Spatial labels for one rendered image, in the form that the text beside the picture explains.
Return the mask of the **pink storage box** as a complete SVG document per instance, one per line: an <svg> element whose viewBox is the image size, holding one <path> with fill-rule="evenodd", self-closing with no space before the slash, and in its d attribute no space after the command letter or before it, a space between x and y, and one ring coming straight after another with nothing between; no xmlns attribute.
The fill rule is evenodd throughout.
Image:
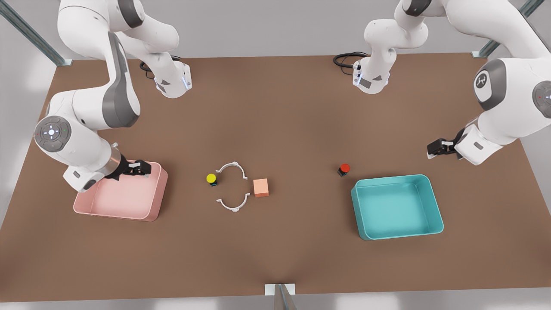
<svg viewBox="0 0 551 310"><path fill-rule="evenodd" d="M167 171L149 163L148 175L120 175L119 180L102 179L86 192L78 193L73 210L79 214L142 220L157 219L167 185Z"/></svg>

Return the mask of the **blue storage box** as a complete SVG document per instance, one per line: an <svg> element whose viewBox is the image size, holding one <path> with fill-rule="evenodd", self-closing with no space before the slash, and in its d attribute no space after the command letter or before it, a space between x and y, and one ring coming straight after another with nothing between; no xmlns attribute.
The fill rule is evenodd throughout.
<svg viewBox="0 0 551 310"><path fill-rule="evenodd" d="M364 241L439 234L444 229L426 175L362 179L353 186L351 198Z"/></svg>

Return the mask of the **silver frame post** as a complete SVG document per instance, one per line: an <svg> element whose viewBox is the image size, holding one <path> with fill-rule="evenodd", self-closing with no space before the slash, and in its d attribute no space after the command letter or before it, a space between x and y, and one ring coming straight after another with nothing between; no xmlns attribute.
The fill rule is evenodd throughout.
<svg viewBox="0 0 551 310"><path fill-rule="evenodd" d="M474 36L496 41L513 58L551 58L551 53L522 14L507 0L475 0L470 22Z"/></svg>
<svg viewBox="0 0 551 310"><path fill-rule="evenodd" d="M264 294L274 297L273 310L297 310L292 299L296 294L295 284L265 284Z"/></svg>
<svg viewBox="0 0 551 310"><path fill-rule="evenodd" d="M0 0L0 16L8 21L30 43L41 51L50 61L58 67L72 65L71 59L62 57L51 45L45 41L36 30L31 27L5 0Z"/></svg>

